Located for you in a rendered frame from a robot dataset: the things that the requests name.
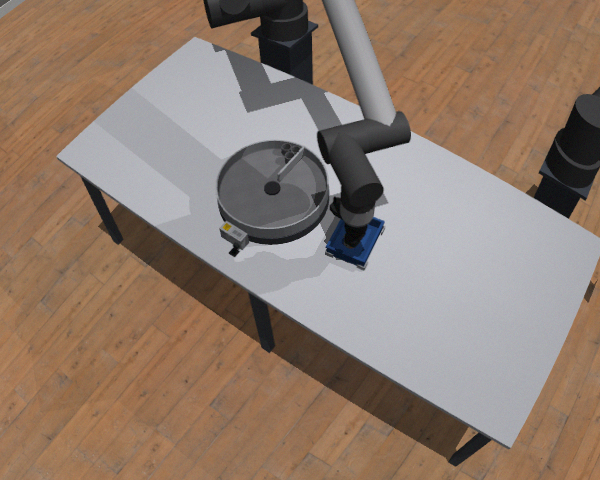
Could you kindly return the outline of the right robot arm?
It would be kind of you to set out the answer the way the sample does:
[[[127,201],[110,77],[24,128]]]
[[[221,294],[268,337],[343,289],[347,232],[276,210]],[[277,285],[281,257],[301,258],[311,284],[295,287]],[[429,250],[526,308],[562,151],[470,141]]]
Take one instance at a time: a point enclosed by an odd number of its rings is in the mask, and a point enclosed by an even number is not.
[[[293,41],[307,33],[308,7],[303,0],[249,1],[204,0],[211,29],[260,17],[261,32],[270,40]],[[331,164],[341,184],[342,206],[363,214],[384,191],[365,154],[409,143],[411,130],[404,113],[394,108],[355,0],[322,3],[364,120],[320,130],[317,141],[324,162]]]

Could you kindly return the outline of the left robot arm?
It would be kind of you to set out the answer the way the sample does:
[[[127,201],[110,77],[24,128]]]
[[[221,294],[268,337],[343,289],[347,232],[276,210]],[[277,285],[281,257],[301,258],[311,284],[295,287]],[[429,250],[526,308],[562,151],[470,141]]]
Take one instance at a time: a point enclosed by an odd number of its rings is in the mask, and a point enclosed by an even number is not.
[[[565,128],[558,131],[547,157],[552,174],[563,184],[585,188],[600,168],[600,87],[580,95]]]

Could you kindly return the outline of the blue open tray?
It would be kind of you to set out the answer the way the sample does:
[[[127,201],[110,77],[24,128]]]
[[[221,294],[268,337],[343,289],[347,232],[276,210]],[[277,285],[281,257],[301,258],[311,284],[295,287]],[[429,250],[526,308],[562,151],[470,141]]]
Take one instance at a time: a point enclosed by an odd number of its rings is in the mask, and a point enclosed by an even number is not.
[[[385,223],[385,221],[373,217],[371,222],[367,226],[367,231],[366,231],[364,238],[357,245],[357,247],[350,249],[350,248],[347,248],[346,246],[344,246],[344,237],[343,236],[346,233],[346,230],[344,227],[345,222],[342,219],[340,219],[336,229],[334,230],[330,240],[328,241],[328,243],[326,245],[327,252],[333,254],[333,256],[336,258],[339,258],[341,260],[344,260],[344,261],[354,264],[356,266],[358,264],[358,265],[361,265],[364,267],[368,260],[369,255],[370,255],[370,253],[382,231],[382,227],[383,227],[384,223]]]

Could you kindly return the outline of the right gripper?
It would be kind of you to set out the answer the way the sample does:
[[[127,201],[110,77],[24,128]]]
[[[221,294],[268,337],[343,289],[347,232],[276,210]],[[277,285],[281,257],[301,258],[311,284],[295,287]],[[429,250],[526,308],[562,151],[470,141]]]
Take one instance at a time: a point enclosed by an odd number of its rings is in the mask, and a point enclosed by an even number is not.
[[[355,214],[342,206],[341,198],[333,197],[330,211],[345,222],[344,246],[355,248],[366,234],[367,226],[374,217],[375,206],[367,213]]]

